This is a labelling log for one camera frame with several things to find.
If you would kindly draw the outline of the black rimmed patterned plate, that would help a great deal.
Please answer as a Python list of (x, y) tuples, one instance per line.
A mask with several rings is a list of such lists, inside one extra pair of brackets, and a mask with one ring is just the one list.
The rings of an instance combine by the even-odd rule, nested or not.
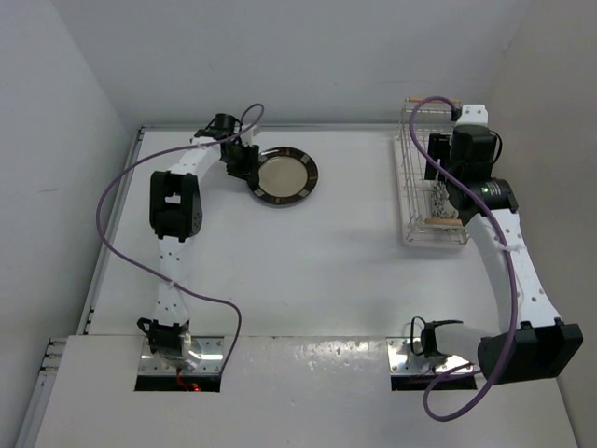
[(273, 147), (257, 156), (257, 175), (248, 186), (263, 203), (287, 207), (306, 199), (318, 180), (319, 169), (310, 154), (296, 147)]

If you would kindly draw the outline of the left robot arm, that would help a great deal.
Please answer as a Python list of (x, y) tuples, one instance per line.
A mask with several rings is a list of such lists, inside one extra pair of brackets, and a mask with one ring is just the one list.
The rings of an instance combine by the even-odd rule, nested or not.
[(258, 148), (236, 135), (241, 129), (235, 117), (217, 114), (195, 133), (192, 148), (175, 165), (150, 177), (149, 223), (158, 237), (160, 274), (167, 280), (159, 285), (153, 315), (139, 319), (137, 326), (151, 353), (180, 371), (199, 364), (198, 352), (191, 349), (191, 312), (180, 287), (190, 276), (188, 259), (203, 221), (201, 180), (221, 161), (228, 175), (250, 186), (258, 181)]

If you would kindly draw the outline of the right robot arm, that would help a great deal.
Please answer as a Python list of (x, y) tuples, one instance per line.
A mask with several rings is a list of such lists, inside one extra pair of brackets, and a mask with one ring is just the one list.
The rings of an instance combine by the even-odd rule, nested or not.
[(519, 205), (510, 184), (493, 176), (501, 137), (480, 125), (431, 133), (422, 154), (425, 178), (444, 185), (448, 201), (481, 255), (498, 308), (500, 331), (478, 332), (463, 321), (425, 323), (424, 357), (459, 355), (495, 384), (557, 377), (583, 343), (544, 292), (521, 235)]

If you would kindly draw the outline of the blue floral plate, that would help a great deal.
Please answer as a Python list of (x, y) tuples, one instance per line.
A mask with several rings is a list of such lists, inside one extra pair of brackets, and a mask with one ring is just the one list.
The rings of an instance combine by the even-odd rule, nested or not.
[(456, 219), (458, 212), (451, 205), (449, 192), (444, 182), (436, 180), (433, 182), (430, 194), (431, 217), (439, 219)]

